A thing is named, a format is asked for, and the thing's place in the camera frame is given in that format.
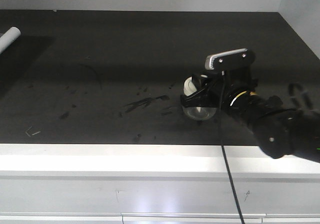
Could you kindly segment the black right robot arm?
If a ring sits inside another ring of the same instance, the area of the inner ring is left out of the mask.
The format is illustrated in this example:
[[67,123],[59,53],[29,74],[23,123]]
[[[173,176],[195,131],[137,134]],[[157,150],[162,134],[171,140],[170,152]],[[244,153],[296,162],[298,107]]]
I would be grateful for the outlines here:
[[288,87],[294,108],[285,108],[281,99],[264,99],[255,93],[258,84],[249,68],[218,73],[193,74],[183,84],[180,101],[187,116],[200,120],[219,111],[245,125],[259,148],[273,159],[293,155],[320,161],[320,113],[298,83]]

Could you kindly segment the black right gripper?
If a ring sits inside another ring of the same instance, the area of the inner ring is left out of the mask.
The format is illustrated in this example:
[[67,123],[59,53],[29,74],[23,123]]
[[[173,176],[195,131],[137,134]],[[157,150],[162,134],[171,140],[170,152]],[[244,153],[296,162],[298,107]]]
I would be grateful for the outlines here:
[[222,102],[222,109],[230,109],[239,94],[254,92],[258,86],[258,80],[252,78],[249,68],[223,73],[206,70],[204,74],[192,74],[191,78],[195,87],[204,87],[208,83],[208,88],[200,89],[189,96],[181,95],[180,103],[184,108],[218,108]]

